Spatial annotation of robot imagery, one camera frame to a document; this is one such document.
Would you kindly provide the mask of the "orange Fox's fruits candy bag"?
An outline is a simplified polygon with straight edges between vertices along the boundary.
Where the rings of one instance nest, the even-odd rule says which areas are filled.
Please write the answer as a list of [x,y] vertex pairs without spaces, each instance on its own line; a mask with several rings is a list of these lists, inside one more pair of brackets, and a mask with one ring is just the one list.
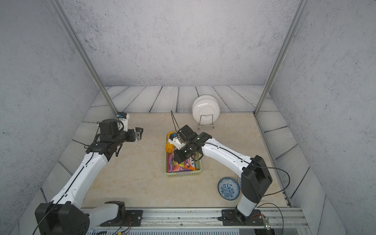
[[195,166],[195,162],[193,158],[189,158],[180,164],[174,161],[172,156],[168,158],[167,173],[185,172],[185,171],[196,171],[196,166]]

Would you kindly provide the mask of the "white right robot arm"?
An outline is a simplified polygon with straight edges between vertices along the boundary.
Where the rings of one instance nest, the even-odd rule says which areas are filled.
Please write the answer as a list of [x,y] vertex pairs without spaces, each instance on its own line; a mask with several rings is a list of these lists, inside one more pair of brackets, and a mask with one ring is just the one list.
[[174,160],[177,163],[199,153],[220,162],[241,178],[242,197],[235,207],[234,220],[245,224],[273,182],[264,159],[237,153],[205,132],[196,134],[188,125],[170,134],[167,141],[176,148]]

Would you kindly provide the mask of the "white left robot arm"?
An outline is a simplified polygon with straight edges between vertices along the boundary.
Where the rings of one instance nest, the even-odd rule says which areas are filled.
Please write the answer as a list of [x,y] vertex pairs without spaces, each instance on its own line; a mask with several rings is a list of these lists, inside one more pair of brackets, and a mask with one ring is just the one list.
[[84,198],[92,183],[113,156],[118,156],[125,142],[142,139],[143,128],[128,128],[128,118],[119,114],[116,119],[97,123],[93,142],[87,146],[82,163],[62,190],[49,203],[41,203],[35,210],[35,231],[42,235],[85,235],[100,225],[132,227],[132,216],[124,202],[109,201],[103,206],[84,212]]

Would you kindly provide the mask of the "yellow orange candy bag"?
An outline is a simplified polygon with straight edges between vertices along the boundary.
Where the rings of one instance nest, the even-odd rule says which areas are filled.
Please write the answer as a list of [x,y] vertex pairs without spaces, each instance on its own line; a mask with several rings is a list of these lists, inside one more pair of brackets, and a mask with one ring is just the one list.
[[169,132],[169,133],[167,134],[167,136],[166,136],[166,146],[165,146],[165,151],[166,151],[167,153],[173,153],[174,150],[175,150],[175,146],[169,142],[169,140],[170,140],[170,135],[171,135],[171,134],[174,135],[174,134],[176,134],[176,133],[175,133],[175,132]]

